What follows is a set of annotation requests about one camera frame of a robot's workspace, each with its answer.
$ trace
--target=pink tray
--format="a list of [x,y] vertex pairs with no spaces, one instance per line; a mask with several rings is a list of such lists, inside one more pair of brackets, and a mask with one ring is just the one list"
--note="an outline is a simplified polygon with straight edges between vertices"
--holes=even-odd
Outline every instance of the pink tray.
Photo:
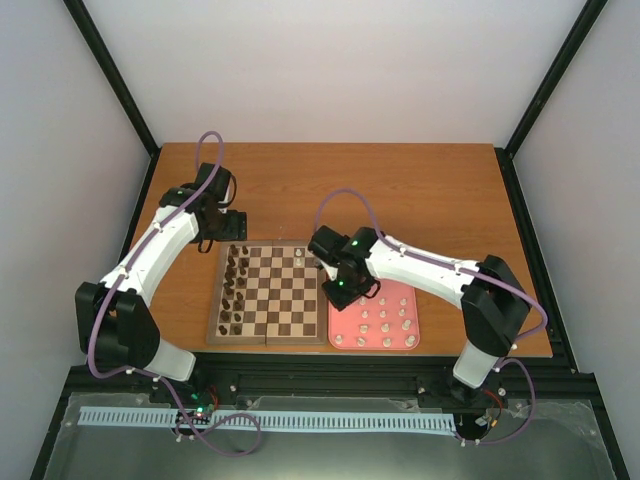
[[[362,312],[367,311],[367,317],[363,318]],[[407,330],[402,328],[405,320],[411,324]],[[383,324],[387,324],[387,332],[382,330]],[[366,325],[366,332],[360,330]],[[410,346],[405,342],[414,337]],[[359,345],[358,340],[364,339],[364,345]],[[384,340],[389,339],[390,345],[385,346]],[[405,284],[382,280],[381,287],[375,298],[362,297],[342,312],[338,312],[329,305],[329,341],[341,350],[411,350],[420,342],[420,328],[418,326],[418,309],[416,308],[416,293],[412,287]]]

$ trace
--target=black metal frame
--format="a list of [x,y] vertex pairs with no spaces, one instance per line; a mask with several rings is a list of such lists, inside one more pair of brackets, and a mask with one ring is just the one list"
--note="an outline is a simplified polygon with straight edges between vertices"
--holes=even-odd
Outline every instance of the black metal frame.
[[[149,169],[122,249],[122,256],[124,256],[131,246],[142,205],[158,162],[160,149],[153,140],[82,0],[64,0],[64,3],[151,156]],[[539,398],[546,399],[589,400],[594,408],[614,471],[618,478],[624,479],[629,478],[629,474],[618,448],[595,377],[592,374],[577,372],[567,332],[513,165],[513,158],[518,149],[606,3],[607,0],[586,1],[509,143],[504,149],[496,148],[495,153],[529,264],[534,288],[540,303],[549,315],[547,334],[551,342],[553,357],[525,359],[524,361],[535,383],[536,394]],[[443,370],[450,369],[455,363],[453,357],[410,356],[344,357],[339,355],[290,356],[285,354],[265,356],[199,353],[197,358],[200,368],[211,372],[211,381],[216,384],[218,392],[220,392],[221,403],[236,405],[243,399],[253,396],[295,394],[413,397],[417,398],[423,406],[433,406],[433,399],[430,399],[428,394],[419,394],[418,388],[420,385],[428,384],[430,379],[441,376]],[[503,370],[499,374],[499,381],[511,398],[526,398],[529,395],[525,379],[515,368]],[[187,387],[183,385],[177,385],[177,387],[185,394],[185,398],[188,398],[189,392],[185,391]],[[146,392],[159,401],[171,400],[161,389],[154,388],[154,385],[146,377],[122,375],[97,381],[85,366],[73,367],[60,396],[60,402],[33,470],[32,479],[44,477],[69,395],[80,392]],[[447,411],[463,412],[453,407],[447,408]]]

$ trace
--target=transparent plastic sheet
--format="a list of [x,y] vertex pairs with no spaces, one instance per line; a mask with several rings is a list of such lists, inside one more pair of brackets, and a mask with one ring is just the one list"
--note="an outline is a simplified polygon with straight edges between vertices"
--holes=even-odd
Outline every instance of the transparent plastic sheet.
[[[251,411],[438,412],[415,400],[240,397]],[[460,448],[454,438],[416,434],[265,434],[262,447],[242,459],[215,455],[198,442],[176,444],[167,429],[78,427],[80,406],[167,408],[145,395],[77,395],[69,402],[47,479],[281,478],[403,480],[460,478],[614,479],[588,402],[538,402],[536,419],[514,442]],[[526,400],[510,400],[487,439],[516,429],[529,413]],[[213,432],[211,441],[238,448],[252,432]]]

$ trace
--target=table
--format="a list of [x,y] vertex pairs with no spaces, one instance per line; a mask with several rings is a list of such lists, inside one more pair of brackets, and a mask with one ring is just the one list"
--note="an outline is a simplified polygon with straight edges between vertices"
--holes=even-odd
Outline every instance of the table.
[[[483,260],[502,257],[534,293],[509,200],[492,145],[230,143],[224,166],[238,180],[232,208],[246,211],[248,239],[309,239],[316,209],[340,187],[352,187],[372,204],[381,228],[395,238],[442,255]],[[162,194],[195,178],[194,143],[168,143],[140,215],[134,241],[147,228]],[[204,145],[201,160],[213,163],[217,146]],[[340,195],[322,222],[351,235],[370,225],[355,197]],[[461,312],[417,292],[420,344],[408,352],[345,352],[326,345],[270,346],[205,343],[218,245],[208,254],[186,247],[153,297],[151,312],[162,336],[192,351],[278,353],[372,353],[458,355],[465,343]],[[540,322],[532,311],[523,328]],[[522,341],[519,356],[551,356],[544,333]]]

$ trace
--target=gray wall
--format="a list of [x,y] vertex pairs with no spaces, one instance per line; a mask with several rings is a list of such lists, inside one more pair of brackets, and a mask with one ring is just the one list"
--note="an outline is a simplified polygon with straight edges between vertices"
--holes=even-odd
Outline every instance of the gray wall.
[[0,4],[0,478],[28,478],[148,157],[61,1]]
[[580,369],[640,478],[640,3],[610,1],[517,171]]
[[584,0],[87,0],[158,141],[503,145]]

